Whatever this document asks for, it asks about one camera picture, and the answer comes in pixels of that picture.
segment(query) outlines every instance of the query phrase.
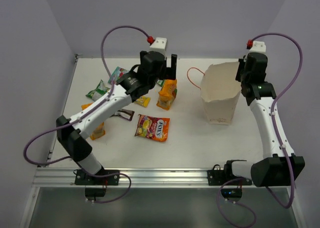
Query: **red cable connector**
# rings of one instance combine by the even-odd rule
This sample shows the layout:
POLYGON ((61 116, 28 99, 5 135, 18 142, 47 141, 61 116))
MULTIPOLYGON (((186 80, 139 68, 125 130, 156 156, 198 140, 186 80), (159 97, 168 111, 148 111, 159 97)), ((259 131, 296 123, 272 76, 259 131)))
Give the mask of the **red cable connector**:
POLYGON ((249 39, 248 42, 246 43, 246 45, 247 45, 246 46, 247 49, 251 49, 252 46, 254 45, 254 42, 251 39, 249 39))
POLYGON ((152 37, 152 36, 149 36, 148 38, 147 38, 147 42, 151 45, 151 44, 153 44, 153 42, 155 41, 155 39, 152 37))

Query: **brand logo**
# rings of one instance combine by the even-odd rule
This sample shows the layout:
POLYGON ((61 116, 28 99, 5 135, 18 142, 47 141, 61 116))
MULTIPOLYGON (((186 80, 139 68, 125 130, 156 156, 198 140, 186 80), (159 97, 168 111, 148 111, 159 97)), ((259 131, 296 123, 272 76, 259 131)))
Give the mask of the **brand logo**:
POLYGON ((162 137, 162 131, 164 130, 164 121, 163 120, 159 120, 156 124, 156 132, 155 132, 155 136, 157 138, 161 138, 162 137))

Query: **beige bag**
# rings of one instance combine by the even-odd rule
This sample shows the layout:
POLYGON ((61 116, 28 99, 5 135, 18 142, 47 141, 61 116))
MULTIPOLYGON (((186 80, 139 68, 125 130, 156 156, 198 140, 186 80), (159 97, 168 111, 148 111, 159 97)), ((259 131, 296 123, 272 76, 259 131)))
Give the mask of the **beige bag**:
POLYGON ((211 124, 229 125, 234 117, 236 105, 241 92, 241 84, 236 81, 238 62, 226 62, 210 67, 204 74, 200 87, 204 113, 211 124))

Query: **orange snack bag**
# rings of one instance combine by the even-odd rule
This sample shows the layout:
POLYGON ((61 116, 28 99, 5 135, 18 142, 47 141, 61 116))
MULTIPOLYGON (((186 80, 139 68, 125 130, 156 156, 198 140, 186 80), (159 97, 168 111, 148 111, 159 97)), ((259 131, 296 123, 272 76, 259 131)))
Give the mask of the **orange snack bag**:
POLYGON ((168 138, 170 118, 150 117, 139 114, 135 136, 165 142, 168 138))
MULTIPOLYGON (((89 104, 85 104, 85 105, 82 105, 81 108, 82 110, 85 110, 87 107, 89 107, 92 103, 89 103, 89 104)), ((103 135, 106 134, 106 131, 105 131, 105 123, 102 122, 93 132, 92 134, 90 135, 90 138, 91 140, 95 140, 95 139, 98 139, 99 137, 102 137, 103 135)))
POLYGON ((165 80, 159 92, 158 107, 169 110, 177 94, 177 80, 165 80))

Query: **yellow snack package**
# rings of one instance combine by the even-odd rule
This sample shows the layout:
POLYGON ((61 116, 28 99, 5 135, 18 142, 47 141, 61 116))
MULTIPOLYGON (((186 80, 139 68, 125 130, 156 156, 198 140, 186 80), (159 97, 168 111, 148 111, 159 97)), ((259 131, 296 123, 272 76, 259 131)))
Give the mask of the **yellow snack package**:
POLYGON ((165 80, 159 92, 158 107, 169 110, 177 94, 177 80, 165 80))
POLYGON ((148 107, 149 102, 150 102, 149 97, 141 96, 134 103, 139 104, 142 107, 148 107))
MULTIPOLYGON (((82 110, 85 110, 87 107, 89 107, 92 103, 89 103, 89 104, 85 104, 85 105, 82 105, 81 108, 82 110)), ((90 138, 91 140, 95 140, 95 139, 98 139, 99 137, 102 137, 103 135, 106 134, 106 131, 105 131, 105 123, 102 122, 93 132, 92 134, 90 135, 90 138)))

